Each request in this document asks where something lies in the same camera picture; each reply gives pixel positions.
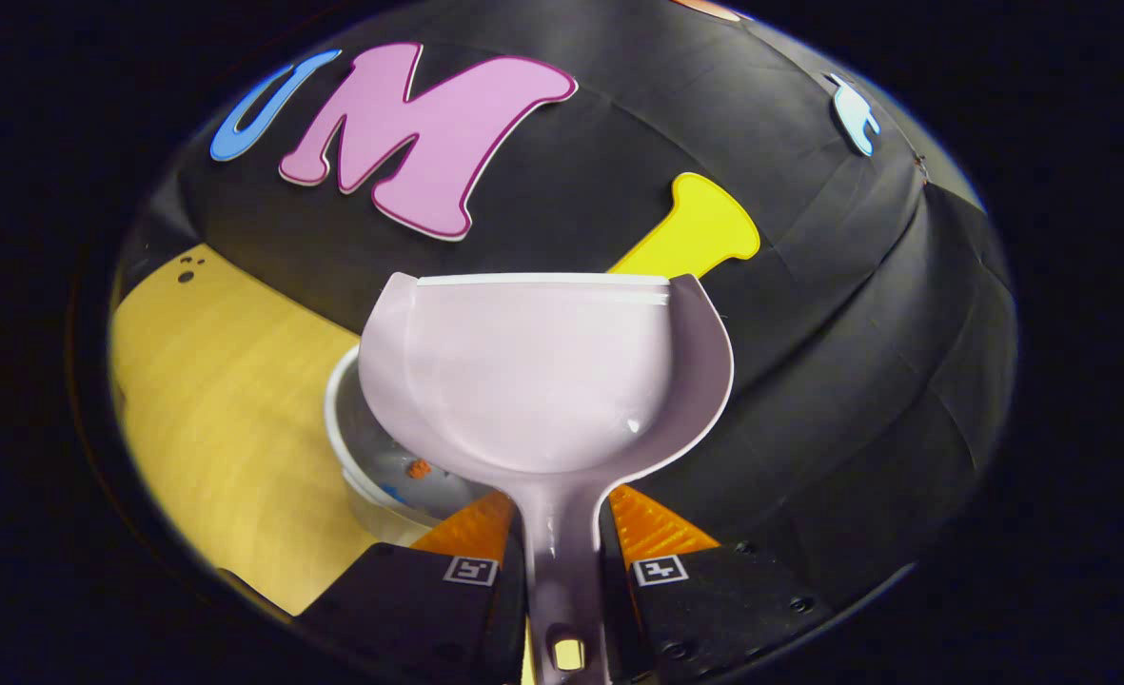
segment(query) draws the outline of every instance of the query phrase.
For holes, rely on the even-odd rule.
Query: blue letter u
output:
[[[277,73],[266,78],[265,81],[257,83],[257,87],[250,90],[248,96],[245,96],[245,99],[241,100],[232,109],[232,112],[227,115],[227,119],[223,120],[223,125],[219,126],[219,130],[215,132],[215,139],[210,142],[210,159],[227,162],[235,160],[239,155],[244,155],[245,151],[248,151],[253,143],[257,143],[261,134],[265,133],[265,128],[269,128],[270,121],[274,120],[279,109],[282,109],[282,106],[287,103],[287,100],[290,99],[294,90],[307,81],[314,71],[317,71],[317,66],[327,64],[327,62],[333,61],[337,55],[341,55],[341,51],[319,53],[319,55],[309,57],[301,62],[300,65],[297,65],[294,73],[291,74],[291,78],[287,79],[287,83],[283,83],[282,88],[279,88],[274,92],[274,96],[270,98],[270,102],[266,102],[261,114],[257,114],[257,118],[253,123],[250,123],[244,130],[239,130],[239,120],[244,118],[248,108],[261,97],[262,92],[265,92],[266,88],[270,88],[270,83],[274,83],[282,74],[291,71],[291,65],[284,65]]]

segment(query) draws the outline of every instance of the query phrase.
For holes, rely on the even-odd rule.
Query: ladle handle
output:
[[[527,620],[538,685],[608,682],[596,526],[601,498],[558,490],[515,497],[524,521]],[[581,667],[570,670],[574,660]]]

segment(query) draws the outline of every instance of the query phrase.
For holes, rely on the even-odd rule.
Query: yellow foam shape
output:
[[[121,425],[206,564],[299,614],[375,542],[347,506],[324,429],[326,382],[357,335],[206,245],[182,258],[117,309]]]
[[[444,523],[414,542],[413,549],[453,557],[496,559],[501,564],[514,512],[515,504],[510,497],[493,490],[447,516]]]
[[[636,560],[718,547],[717,540],[701,529],[627,485],[613,490],[608,502],[617,520],[617,537],[626,568]]]
[[[732,256],[749,260],[761,250],[756,224],[716,182],[682,173],[671,181],[671,213],[609,273],[700,278]]]

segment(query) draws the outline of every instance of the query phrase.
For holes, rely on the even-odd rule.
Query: pink letter m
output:
[[[473,225],[465,207],[504,138],[533,109],[574,94],[565,72],[526,57],[495,57],[409,100],[422,45],[396,43],[354,57],[354,69],[317,114],[282,178],[317,186],[329,175],[326,148],[341,130],[337,187],[353,192],[375,168],[413,143],[400,169],[375,183],[380,211],[441,240]]]

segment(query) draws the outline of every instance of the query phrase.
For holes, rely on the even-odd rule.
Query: blue object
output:
[[[874,146],[867,138],[867,125],[870,125],[876,135],[879,134],[879,123],[874,120],[874,114],[870,112],[870,102],[839,75],[828,74],[828,78],[840,87],[832,96],[832,103],[835,106],[836,116],[841,117],[841,125],[845,127],[845,132],[862,155],[869,157],[871,152],[874,152]]]
[[[291,71],[291,65],[284,65],[281,70],[271,74],[270,78],[266,78],[265,81],[257,83],[257,87],[248,91],[248,96],[245,96],[245,99],[241,100],[232,109],[232,112],[227,115],[227,118],[219,126],[219,130],[215,132],[215,139],[210,142],[210,159],[227,162],[235,160],[239,155],[244,155],[252,147],[253,143],[257,143],[257,138],[261,138],[261,135],[265,133],[270,123],[278,116],[279,109],[282,109],[287,100],[294,94],[297,88],[300,88],[309,75],[312,75],[312,72],[317,71],[317,66],[329,64],[337,55],[341,55],[341,51],[319,53],[319,55],[308,57],[300,65],[297,65],[294,73],[291,74],[291,78],[287,79],[287,83],[283,83],[282,88],[279,88],[274,92],[274,96],[270,98],[270,102],[266,102],[261,114],[257,114],[257,118],[251,125],[246,126],[244,130],[239,130],[239,120],[244,118],[248,108],[261,97],[262,92],[265,92],[266,88],[270,88],[271,83],[278,81],[282,74]]]

